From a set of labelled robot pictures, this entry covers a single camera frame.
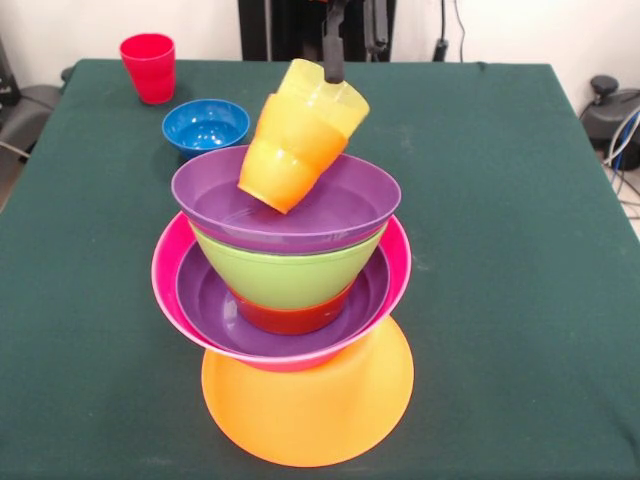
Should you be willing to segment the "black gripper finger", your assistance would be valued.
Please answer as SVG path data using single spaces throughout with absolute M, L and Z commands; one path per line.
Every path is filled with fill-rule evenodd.
M 386 0 L 363 1 L 364 44 L 367 51 L 384 51 L 389 43 Z
M 323 24 L 323 61 L 324 79 L 330 84 L 340 84 L 344 81 L 344 46 L 341 36 L 341 25 L 347 0 L 329 1 Z

